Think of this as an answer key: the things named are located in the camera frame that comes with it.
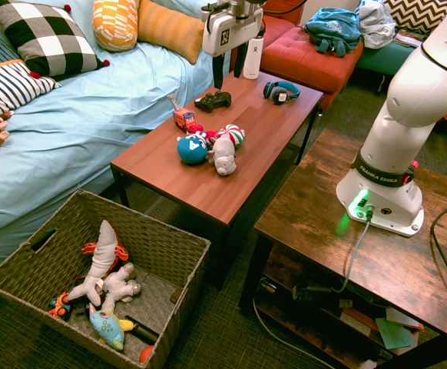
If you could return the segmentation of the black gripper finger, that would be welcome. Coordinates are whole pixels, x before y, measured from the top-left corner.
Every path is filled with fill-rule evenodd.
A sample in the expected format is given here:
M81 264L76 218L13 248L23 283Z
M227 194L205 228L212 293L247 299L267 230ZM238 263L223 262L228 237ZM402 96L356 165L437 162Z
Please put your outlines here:
M243 67L245 64L246 56L248 50L248 42L244 42L243 44L237 47L237 56L234 64L234 76L239 78L243 71Z
M222 89L224 83L224 62L225 62L225 54L213 57L212 68L213 68L214 87L217 90Z

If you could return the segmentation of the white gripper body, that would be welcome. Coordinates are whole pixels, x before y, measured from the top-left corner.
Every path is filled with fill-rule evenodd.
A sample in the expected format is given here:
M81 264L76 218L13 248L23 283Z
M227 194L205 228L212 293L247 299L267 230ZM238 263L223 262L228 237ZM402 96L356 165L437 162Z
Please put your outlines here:
M202 7L202 49L213 57L225 54L257 37L262 19L261 7Z

